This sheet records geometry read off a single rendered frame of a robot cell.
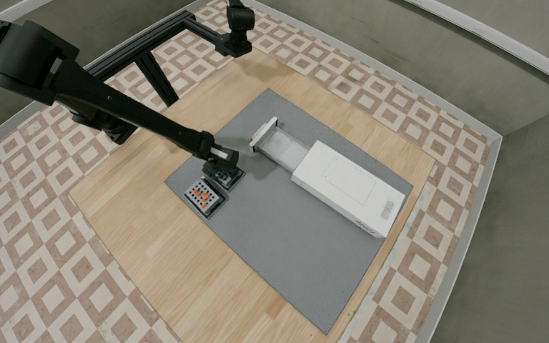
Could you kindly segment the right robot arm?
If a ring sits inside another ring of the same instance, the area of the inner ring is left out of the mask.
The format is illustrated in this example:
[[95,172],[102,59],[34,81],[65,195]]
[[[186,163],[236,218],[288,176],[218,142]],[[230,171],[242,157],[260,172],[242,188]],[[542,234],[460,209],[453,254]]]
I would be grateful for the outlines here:
[[[79,52],[33,21],[20,26],[0,20],[0,87],[48,106],[61,104],[73,114],[71,120],[103,129],[114,142],[135,125],[208,161],[216,172],[222,170],[231,179],[238,175],[238,151],[215,144],[208,131],[182,126],[100,81],[75,62]],[[56,58],[62,62],[53,74]]]

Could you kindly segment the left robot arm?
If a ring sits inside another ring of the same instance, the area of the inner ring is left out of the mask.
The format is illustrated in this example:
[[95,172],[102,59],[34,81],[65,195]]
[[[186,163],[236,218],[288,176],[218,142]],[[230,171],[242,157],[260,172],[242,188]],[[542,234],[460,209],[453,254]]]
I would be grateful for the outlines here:
[[252,47],[252,43],[247,40],[247,30],[254,29],[255,15],[254,11],[249,7],[244,7],[240,0],[225,1],[227,2],[226,15],[231,33],[229,40],[224,41],[224,46],[237,54]]

